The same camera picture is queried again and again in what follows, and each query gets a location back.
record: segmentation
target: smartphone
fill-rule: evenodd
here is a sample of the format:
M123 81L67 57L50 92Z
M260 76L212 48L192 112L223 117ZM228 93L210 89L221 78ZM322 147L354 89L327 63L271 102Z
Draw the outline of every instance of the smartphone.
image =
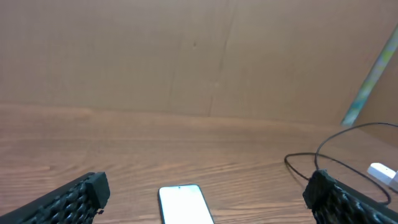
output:
M159 189L163 224L214 224L198 185Z

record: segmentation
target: blue-green strip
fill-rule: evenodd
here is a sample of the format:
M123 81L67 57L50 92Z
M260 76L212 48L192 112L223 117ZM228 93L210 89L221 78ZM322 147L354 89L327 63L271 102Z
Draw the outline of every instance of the blue-green strip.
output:
M363 106L368 100L368 97L379 80L381 74L383 73L384 69L386 68L388 62L390 61L392 55L396 51L398 47L398 26L392 33L390 39L387 41L386 45L384 46L382 52L380 53L379 57L376 60L376 63L373 65L371 71L369 72L368 76L366 77L365 81L362 83L361 88L356 95L355 100L351 104L346 116L344 117L343 121L341 122L344 126L352 126L361 112Z

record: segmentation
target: brown wooden surface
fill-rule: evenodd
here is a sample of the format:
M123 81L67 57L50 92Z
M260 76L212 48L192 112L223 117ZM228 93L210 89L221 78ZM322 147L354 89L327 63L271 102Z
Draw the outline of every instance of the brown wooden surface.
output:
M0 105L0 214L89 171L105 171L111 198L96 223L160 223L157 190L199 184L216 223L314 223L305 181L284 166L287 153L315 151L337 126L143 114L84 108ZM398 150L362 131L322 150L366 171L397 170ZM304 174L312 157L291 159ZM330 174L376 200L382 193L332 162ZM398 210L398 197L390 206Z
M398 52L392 56L381 78L373 88L356 124L367 122L390 122L398 124ZM367 129L369 134L389 144L398 146L398 129L388 126L374 126Z
M1 0L0 101L338 125L396 0Z

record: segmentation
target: black cable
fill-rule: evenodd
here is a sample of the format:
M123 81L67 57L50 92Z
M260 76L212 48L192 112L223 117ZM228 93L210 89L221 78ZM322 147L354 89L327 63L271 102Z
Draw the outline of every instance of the black cable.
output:
M330 157L330 156L326 156L326 155L323 155L323 154L319 154L319 151L320 151L320 149L322 148L322 146L323 146L326 142L328 142L329 140L333 139L334 137L339 136L340 134L343 134L343 133L345 133L345 132L347 132L347 131L351 131L352 129L361 128L361 127L369 126L369 125L375 125L375 124L384 124L384 125L393 126L393 127L398 128L398 125L396 125L396 124L384 123L384 122L365 123L365 124L360 124L360 125L357 125L357 126L353 126L353 127L348 128L348 129L346 129L346 130L342 130L342 131L340 131L340 132L338 132L338 133L336 133L336 134L334 134L334 135L328 137L327 139L325 139L325 140L318 146L317 152L300 152L300 153L294 153L294 154L288 154L288 155L286 155L286 156L285 156L285 159L284 159L285 165L286 165L287 167L291 168L297 175L301 176L303 179L309 180L308 177L304 176L304 175L301 174L297 169L295 169L295 168L290 164L290 162L287 160L287 158L289 158L289 157L291 157L291 156L309 156L309 155L315 155L314 164L315 164L315 168L316 168L317 170L319 170L318 156L324 157L324 158L327 158L327 159L330 159L330 160L332 160L332 161L335 161L335 162L339 163L340 165L343 165L343 166L347 167L348 169L352 170L353 172L359 174L361 177L364 177L366 180L372 182L372 183L373 183L375 186L377 186L377 187L384 193L384 195L386 195L386 197L387 197L387 201L386 201L386 202L380 202L380 203L383 204L383 205L388 205L388 204L391 203L391 196L390 196L390 194L389 194L381 185L379 185L376 181L372 180L370 177L364 175L364 174L361 173L360 171L358 171L358 170L356 170L356 169L350 167L349 165L345 164L344 162L341 162L341 161L339 161L339 160L337 160L337 159L334 159L334 158L332 158L332 157Z

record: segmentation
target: white connector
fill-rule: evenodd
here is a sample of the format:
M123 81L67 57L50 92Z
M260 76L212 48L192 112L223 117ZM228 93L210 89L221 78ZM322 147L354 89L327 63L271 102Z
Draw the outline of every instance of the white connector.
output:
M398 172L386 167L385 165L375 162L368 168L368 174L380 180L384 184L398 190Z

